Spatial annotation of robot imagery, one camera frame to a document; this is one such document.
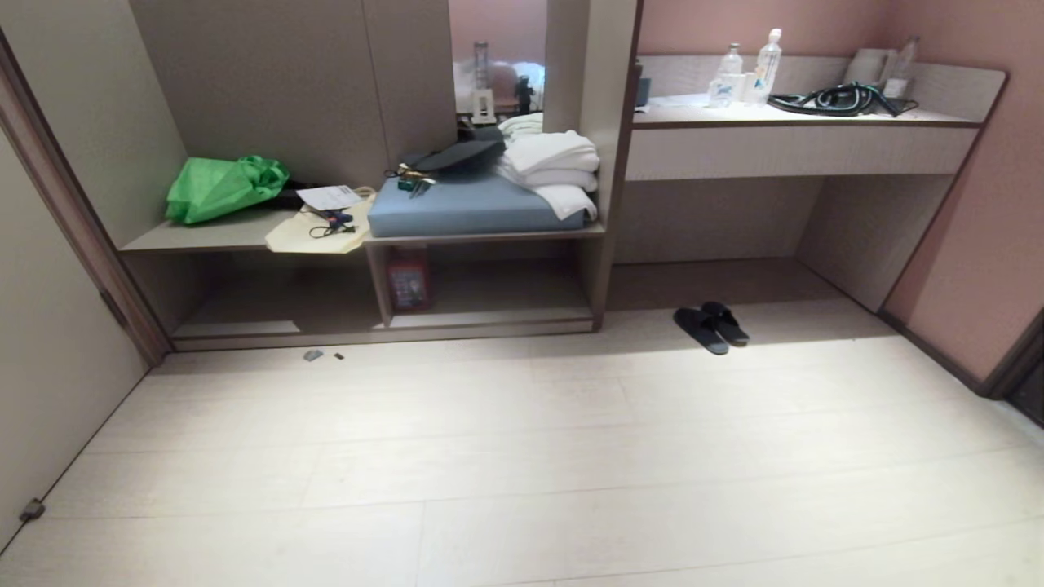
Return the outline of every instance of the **water bottle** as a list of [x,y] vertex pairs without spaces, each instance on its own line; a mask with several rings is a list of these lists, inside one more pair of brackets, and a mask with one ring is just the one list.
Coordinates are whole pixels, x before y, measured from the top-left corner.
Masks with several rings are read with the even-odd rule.
[[768,103],[768,95],[773,93],[773,85],[776,84],[776,72],[780,68],[780,57],[783,56],[783,49],[780,48],[780,39],[783,30],[774,28],[768,33],[768,44],[761,48],[758,53],[758,69],[755,71],[753,96],[748,96],[748,101],[753,103]]
[[727,108],[738,99],[742,84],[743,57],[739,56],[739,43],[729,45],[729,52],[721,57],[717,75],[711,81],[709,90],[711,108]]

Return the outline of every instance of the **pink wall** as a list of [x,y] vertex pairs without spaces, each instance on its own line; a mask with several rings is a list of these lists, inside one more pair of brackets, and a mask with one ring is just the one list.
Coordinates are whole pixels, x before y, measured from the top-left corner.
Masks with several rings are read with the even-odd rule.
[[638,52],[717,54],[740,43],[757,53],[783,29],[790,55],[849,56],[875,47],[889,0],[645,0]]
[[491,61],[543,64],[547,0],[450,0],[450,30],[455,62],[488,41]]
[[895,0],[893,45],[1007,70],[1007,90],[959,185],[886,309],[979,378],[1044,304],[1044,3]]

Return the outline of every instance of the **plastic bottle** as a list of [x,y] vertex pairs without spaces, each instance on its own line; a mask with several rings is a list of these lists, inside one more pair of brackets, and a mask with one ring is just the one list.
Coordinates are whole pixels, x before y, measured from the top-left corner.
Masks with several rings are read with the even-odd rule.
[[753,96],[748,96],[748,101],[753,103],[768,103],[768,95],[773,93],[773,85],[776,84],[776,72],[780,68],[780,57],[783,56],[783,49],[780,48],[780,38],[783,30],[774,28],[768,33],[768,44],[761,48],[758,53],[757,78],[754,81]]
[[743,75],[743,57],[739,56],[739,43],[729,45],[729,52],[721,57],[717,75],[711,81],[711,108],[727,108],[737,99],[743,89],[740,77]]
[[917,61],[917,47],[921,43],[921,38],[917,34],[910,37],[896,60],[896,67],[888,76],[888,81],[884,85],[884,97],[905,98],[910,89],[910,80],[914,78],[914,62]]

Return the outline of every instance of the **mirror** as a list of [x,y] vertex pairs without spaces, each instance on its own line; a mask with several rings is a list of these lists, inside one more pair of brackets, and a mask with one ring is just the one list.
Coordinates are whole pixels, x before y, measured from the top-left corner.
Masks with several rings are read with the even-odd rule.
[[[449,0],[456,112],[518,116],[544,108],[547,0]],[[482,92],[492,93],[492,104]]]

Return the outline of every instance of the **green plastic bag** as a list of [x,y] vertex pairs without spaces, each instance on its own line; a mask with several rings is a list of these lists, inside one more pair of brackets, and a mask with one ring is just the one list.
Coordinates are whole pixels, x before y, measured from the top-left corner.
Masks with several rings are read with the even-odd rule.
[[276,197],[290,172],[274,159],[190,158],[167,193],[167,218],[194,225]]

